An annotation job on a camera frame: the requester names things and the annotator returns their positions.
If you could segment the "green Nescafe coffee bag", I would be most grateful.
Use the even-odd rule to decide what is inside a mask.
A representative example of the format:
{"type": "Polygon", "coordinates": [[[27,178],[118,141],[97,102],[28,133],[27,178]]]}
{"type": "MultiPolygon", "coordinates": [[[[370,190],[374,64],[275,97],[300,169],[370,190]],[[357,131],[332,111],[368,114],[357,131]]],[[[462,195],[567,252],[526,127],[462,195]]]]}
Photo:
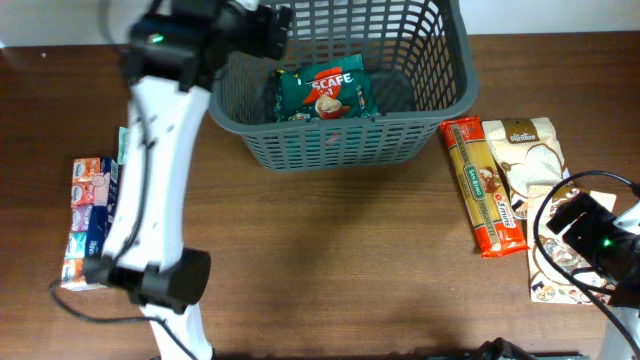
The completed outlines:
{"type": "Polygon", "coordinates": [[[369,118],[380,114],[360,54],[272,75],[274,122],[369,118]]]}

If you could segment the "light teal snack wrapper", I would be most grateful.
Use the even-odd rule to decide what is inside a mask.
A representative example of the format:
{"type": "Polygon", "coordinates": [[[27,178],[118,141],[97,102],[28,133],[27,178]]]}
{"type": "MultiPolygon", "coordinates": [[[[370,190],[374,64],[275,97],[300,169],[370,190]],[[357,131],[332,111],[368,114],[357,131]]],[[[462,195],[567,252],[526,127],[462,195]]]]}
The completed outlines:
{"type": "Polygon", "coordinates": [[[118,131],[118,155],[117,163],[120,166],[126,164],[128,156],[128,134],[129,129],[126,127],[120,127],[118,131]]]}

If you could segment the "Kleenex tissue pack box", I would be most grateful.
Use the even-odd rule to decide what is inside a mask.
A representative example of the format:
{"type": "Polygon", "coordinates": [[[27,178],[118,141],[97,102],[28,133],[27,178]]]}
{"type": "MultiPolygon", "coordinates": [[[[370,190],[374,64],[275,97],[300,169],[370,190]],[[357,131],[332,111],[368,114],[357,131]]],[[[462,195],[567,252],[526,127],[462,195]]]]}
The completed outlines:
{"type": "Polygon", "coordinates": [[[83,275],[85,261],[100,258],[114,221],[119,166],[112,158],[73,161],[71,225],[61,272],[61,287],[71,291],[101,288],[83,275]]]}

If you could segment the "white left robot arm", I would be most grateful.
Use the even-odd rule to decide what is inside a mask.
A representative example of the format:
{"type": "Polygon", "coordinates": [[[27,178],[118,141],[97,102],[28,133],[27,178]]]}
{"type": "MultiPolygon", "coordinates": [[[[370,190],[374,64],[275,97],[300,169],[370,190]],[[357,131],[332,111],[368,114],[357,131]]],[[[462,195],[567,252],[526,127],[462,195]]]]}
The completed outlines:
{"type": "Polygon", "coordinates": [[[124,290],[140,308],[164,359],[210,359],[199,302],[210,255],[183,241],[183,208],[200,124],[217,73],[241,52],[280,59],[294,13],[256,1],[175,1],[135,22],[123,76],[130,89],[128,158],[90,283],[124,290]]]}

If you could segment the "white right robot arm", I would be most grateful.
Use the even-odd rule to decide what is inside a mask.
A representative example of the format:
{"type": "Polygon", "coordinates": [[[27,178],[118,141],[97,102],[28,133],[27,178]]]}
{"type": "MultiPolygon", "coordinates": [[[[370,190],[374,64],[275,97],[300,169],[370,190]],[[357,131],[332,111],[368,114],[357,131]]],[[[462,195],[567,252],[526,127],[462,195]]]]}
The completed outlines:
{"type": "Polygon", "coordinates": [[[616,216],[582,194],[564,209],[569,222],[563,239],[613,286],[609,321],[599,357],[639,357],[639,206],[616,216]]]}

